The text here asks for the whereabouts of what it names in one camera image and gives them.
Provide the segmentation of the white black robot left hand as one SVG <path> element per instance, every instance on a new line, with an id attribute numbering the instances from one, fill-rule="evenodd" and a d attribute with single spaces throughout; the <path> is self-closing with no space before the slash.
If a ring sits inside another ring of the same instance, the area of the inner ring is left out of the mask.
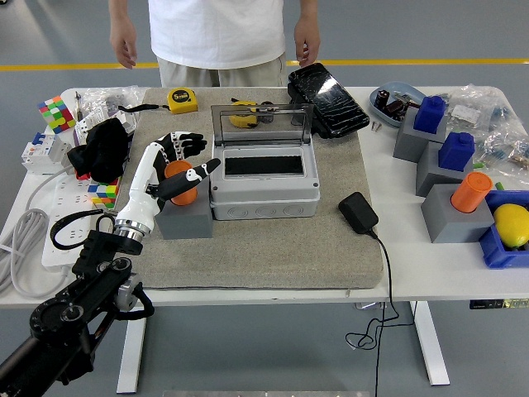
<path id="1" fill-rule="evenodd" d="M 206 144 L 203 135 L 192 132 L 171 132 L 152 141 L 136 168 L 128 203 L 116 216 L 114 229 L 150 233 L 154 229 L 155 216 L 166 201 L 199 185 L 221 164 L 218 158 L 213 158 L 174 176 L 164 175 L 169 163 L 200 154 Z"/>

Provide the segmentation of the person's right hand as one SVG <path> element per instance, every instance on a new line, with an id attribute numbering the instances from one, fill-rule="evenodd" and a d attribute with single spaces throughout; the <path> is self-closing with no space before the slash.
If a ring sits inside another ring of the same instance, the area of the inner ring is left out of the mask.
<path id="1" fill-rule="evenodd" d="M 128 17 L 111 21 L 110 43 L 117 62 L 126 69 L 136 66 L 136 29 Z"/>

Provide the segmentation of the person's left hand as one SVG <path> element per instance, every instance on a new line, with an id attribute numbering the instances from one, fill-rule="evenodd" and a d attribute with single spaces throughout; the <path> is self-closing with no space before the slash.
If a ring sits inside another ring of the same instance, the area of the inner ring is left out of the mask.
<path id="1" fill-rule="evenodd" d="M 298 65 L 303 68 L 313 64 L 321 44 L 317 17 L 300 16 L 294 27 L 293 38 Z"/>

